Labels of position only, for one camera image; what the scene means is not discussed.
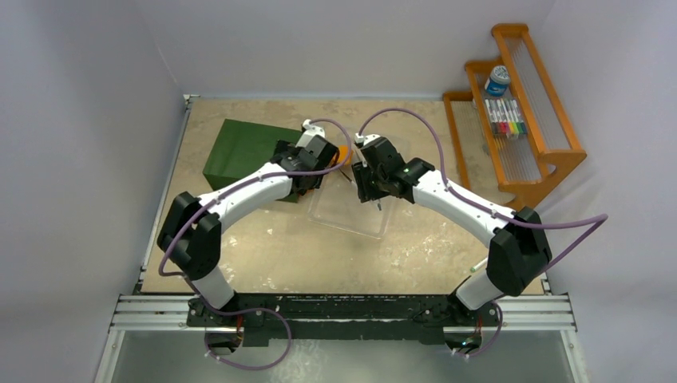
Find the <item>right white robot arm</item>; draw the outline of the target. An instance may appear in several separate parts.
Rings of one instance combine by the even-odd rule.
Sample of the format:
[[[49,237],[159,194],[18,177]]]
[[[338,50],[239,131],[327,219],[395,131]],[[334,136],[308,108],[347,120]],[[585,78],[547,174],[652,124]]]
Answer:
[[[464,228],[488,249],[485,269],[450,295],[448,313],[460,325],[503,295],[518,296],[552,260],[540,216],[531,208],[513,211],[446,179],[432,164],[414,157],[404,161],[385,137],[356,135],[362,161],[352,169],[361,202],[387,196],[429,208]]]

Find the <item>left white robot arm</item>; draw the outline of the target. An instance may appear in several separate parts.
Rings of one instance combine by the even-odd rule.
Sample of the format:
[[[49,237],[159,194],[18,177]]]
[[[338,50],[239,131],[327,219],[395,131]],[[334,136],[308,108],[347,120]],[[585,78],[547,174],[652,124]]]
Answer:
[[[339,148],[321,135],[299,145],[279,141],[271,159],[251,175],[201,196],[172,201],[156,244],[208,303],[207,316],[229,326],[238,315],[235,290],[219,270],[222,234],[259,206],[316,189]]]

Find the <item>metal tongs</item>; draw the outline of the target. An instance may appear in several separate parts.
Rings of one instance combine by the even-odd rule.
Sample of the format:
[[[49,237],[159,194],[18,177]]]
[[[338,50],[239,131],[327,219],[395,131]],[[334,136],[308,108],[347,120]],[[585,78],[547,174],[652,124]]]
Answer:
[[[358,185],[356,184],[356,181],[353,180],[346,172],[343,170],[339,169],[339,173],[348,181],[349,185],[355,189],[356,192],[359,192]],[[370,200],[366,201],[368,205],[370,205],[372,208],[376,209],[377,211],[382,211],[382,205],[380,202],[377,200]]]

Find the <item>green paper bag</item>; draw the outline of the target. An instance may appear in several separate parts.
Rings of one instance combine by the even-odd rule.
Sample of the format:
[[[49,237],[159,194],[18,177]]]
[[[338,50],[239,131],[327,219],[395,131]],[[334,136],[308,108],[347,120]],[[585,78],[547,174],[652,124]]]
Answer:
[[[300,137],[299,130],[226,119],[202,174],[213,191],[225,188],[267,163],[280,140],[294,144]]]

